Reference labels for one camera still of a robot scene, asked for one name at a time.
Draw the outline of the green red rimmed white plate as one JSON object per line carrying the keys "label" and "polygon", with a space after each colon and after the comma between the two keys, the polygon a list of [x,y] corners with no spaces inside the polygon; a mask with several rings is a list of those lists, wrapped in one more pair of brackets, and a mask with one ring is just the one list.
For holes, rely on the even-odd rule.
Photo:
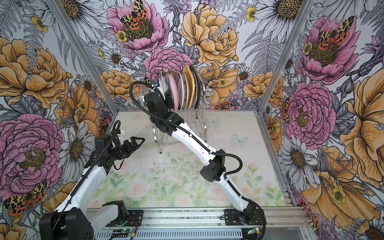
{"label": "green red rimmed white plate", "polygon": [[179,79],[177,83],[178,93],[179,93],[179,110],[184,110],[186,107],[186,86],[183,76],[179,74]]}

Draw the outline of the blue white striped plate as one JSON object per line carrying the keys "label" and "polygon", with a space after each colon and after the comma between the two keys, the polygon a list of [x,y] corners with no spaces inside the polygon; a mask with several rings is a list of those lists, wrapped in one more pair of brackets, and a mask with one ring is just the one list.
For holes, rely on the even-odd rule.
{"label": "blue white striped plate", "polygon": [[174,108],[174,102],[172,97],[172,90],[168,75],[164,77],[164,92],[165,92],[165,103],[168,109]]}

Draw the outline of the white plate with colored dots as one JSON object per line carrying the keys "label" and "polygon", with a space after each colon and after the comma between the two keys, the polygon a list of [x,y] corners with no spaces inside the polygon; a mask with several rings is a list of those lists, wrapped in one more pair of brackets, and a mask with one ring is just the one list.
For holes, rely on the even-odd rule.
{"label": "white plate with colored dots", "polygon": [[185,84],[185,110],[188,108],[188,103],[189,103],[189,100],[190,100],[190,87],[189,87],[189,83],[188,83],[188,79],[185,75],[185,73],[183,73],[183,77],[184,77],[184,84]]}

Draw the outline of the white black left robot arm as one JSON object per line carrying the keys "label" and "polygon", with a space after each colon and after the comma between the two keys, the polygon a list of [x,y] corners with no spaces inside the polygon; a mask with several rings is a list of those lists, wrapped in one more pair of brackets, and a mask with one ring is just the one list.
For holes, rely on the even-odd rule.
{"label": "white black left robot arm", "polygon": [[114,140],[118,137],[103,135],[96,138],[96,148],[73,190],[52,213],[41,218],[39,228],[43,240],[92,240],[108,224],[121,225],[128,221],[123,201],[108,202],[93,215],[87,215],[93,195],[115,161],[127,159],[145,142],[144,138],[138,137],[131,137],[121,144],[115,144]]}

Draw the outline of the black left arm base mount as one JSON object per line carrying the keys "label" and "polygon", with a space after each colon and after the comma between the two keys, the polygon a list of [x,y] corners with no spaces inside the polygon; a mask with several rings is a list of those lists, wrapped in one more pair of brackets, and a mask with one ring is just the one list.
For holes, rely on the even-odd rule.
{"label": "black left arm base mount", "polygon": [[117,206],[118,216],[113,221],[109,222],[107,227],[140,227],[143,221],[143,210],[128,210],[124,201],[111,201],[102,205],[102,207]]}

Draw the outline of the pink round plate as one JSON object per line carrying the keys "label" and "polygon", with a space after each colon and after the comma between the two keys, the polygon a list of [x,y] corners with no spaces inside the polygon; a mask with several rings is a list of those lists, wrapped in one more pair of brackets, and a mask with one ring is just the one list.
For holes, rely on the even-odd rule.
{"label": "pink round plate", "polygon": [[174,111],[179,109],[179,93],[175,78],[171,74],[167,74],[171,86],[172,98],[174,103]]}

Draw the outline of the yellow woven square tray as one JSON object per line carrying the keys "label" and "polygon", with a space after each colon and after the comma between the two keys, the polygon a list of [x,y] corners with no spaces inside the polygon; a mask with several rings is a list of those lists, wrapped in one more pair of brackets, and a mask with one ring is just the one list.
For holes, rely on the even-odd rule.
{"label": "yellow woven square tray", "polygon": [[190,109],[192,107],[193,97],[195,94],[195,79],[194,79],[193,73],[192,73],[189,66],[184,67],[183,73],[186,77],[186,82],[187,82],[187,86],[189,89],[188,100],[187,100],[187,109]]}

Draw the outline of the orange sunburst white plate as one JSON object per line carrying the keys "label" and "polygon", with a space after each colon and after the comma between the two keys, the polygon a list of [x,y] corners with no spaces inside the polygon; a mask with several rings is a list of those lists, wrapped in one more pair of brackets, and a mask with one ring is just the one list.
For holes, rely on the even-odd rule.
{"label": "orange sunburst white plate", "polygon": [[192,74],[193,74],[193,77],[194,77],[194,83],[195,83],[195,90],[194,90],[194,98],[193,98],[193,106],[192,108],[195,109],[196,108],[196,103],[197,103],[197,95],[198,95],[198,78],[197,78],[197,75],[195,73],[195,70],[193,67],[190,67],[191,71],[192,71]]}

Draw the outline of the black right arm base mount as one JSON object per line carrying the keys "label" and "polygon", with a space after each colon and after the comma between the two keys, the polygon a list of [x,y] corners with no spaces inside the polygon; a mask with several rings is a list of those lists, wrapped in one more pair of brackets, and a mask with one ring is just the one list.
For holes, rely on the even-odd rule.
{"label": "black right arm base mount", "polygon": [[255,209],[253,213],[224,209],[224,221],[226,226],[261,226],[266,223],[260,209]]}

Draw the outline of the white plate with black rings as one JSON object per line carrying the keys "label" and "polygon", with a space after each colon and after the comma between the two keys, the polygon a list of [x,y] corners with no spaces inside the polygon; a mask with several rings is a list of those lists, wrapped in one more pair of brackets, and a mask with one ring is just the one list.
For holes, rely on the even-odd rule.
{"label": "white plate with black rings", "polygon": [[166,99],[167,85],[165,84],[165,79],[162,75],[160,75],[158,89],[162,93],[163,99],[165,100]]}

